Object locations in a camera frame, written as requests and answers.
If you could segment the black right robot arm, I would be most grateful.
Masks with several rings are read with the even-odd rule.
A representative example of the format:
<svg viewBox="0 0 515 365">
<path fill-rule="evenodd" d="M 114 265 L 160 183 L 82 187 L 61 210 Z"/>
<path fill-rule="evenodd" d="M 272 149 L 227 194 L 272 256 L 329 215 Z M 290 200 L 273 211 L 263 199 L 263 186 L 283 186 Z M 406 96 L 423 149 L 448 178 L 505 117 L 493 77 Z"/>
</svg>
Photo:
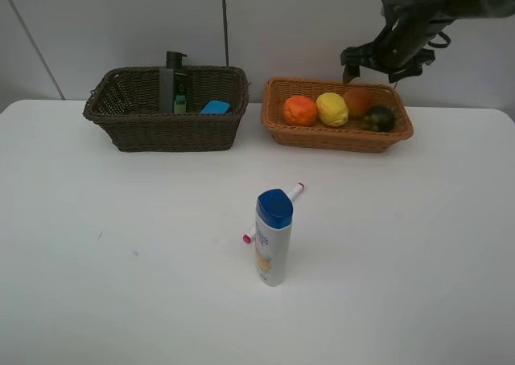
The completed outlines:
<svg viewBox="0 0 515 365">
<path fill-rule="evenodd" d="M 388 76 L 390 83 L 422 75 L 435 61 L 435 50 L 450 45 L 443 30 L 460 19 L 508 18 L 514 0 L 381 0 L 385 26 L 371 42 L 347 47 L 340 54 L 343 82 L 368 68 Z"/>
</svg>

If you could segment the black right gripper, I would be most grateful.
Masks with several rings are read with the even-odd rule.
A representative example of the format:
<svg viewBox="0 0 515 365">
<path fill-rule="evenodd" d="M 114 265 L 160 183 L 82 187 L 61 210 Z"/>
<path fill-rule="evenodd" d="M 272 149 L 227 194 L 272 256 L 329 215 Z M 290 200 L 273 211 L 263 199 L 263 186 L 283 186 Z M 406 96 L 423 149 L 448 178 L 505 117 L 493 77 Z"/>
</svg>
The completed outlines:
<svg viewBox="0 0 515 365">
<path fill-rule="evenodd" d="M 442 29 L 436 21 L 409 16 L 386 23 L 372 42 L 342 51 L 342 82 L 349 84 L 359 78 L 360 67 L 388 74 L 390 83 L 422 75 L 422 66 L 435 61 L 434 49 L 443 46 L 432 42 Z"/>
</svg>

